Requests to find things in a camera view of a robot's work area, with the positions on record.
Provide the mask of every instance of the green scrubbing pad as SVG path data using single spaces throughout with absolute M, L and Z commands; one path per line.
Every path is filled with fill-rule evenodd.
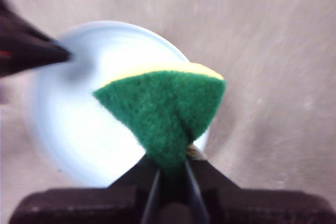
M 209 126 L 224 90 L 216 72 L 178 62 L 131 71 L 93 95 L 171 176 L 182 167 L 187 146 Z

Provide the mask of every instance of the yellow sponge layer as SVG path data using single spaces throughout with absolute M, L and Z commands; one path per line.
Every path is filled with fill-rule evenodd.
M 117 75 L 116 77 L 110 79 L 109 81 L 105 82 L 101 87 L 104 87 L 113 81 L 157 71 L 178 71 L 186 73 L 198 73 L 203 74 L 205 76 L 214 77 L 219 80 L 224 80 L 223 76 L 221 76 L 219 73 L 215 72 L 210 68 L 207 68 L 202 64 L 181 61 L 181 62 L 155 63 L 150 65 L 137 65 L 136 67 L 130 68 L 124 71 L 123 73 Z

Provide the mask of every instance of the beige surface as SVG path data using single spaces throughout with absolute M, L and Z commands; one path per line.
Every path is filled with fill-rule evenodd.
M 12 1 L 52 36 L 100 19 L 162 35 L 227 79 L 206 149 L 221 172 L 242 187 L 300 189 L 336 207 L 335 0 Z M 25 195 L 75 185 L 28 138 L 31 75 L 3 80 L 3 222 Z

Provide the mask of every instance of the white dish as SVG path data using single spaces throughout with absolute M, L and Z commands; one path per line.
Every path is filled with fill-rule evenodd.
M 187 61 L 159 35 L 121 22 L 93 22 L 59 43 L 70 62 L 38 71 L 31 124 L 34 137 L 68 174 L 89 186 L 108 186 L 143 156 L 133 134 L 92 96 L 104 82 L 139 63 Z M 204 149 L 207 132 L 195 144 Z

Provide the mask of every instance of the sponge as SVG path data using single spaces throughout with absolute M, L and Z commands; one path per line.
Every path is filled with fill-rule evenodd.
M 187 146 L 208 128 L 224 90 L 225 81 L 215 71 L 174 62 L 138 66 L 93 95 L 133 132 L 163 173 L 174 176 Z

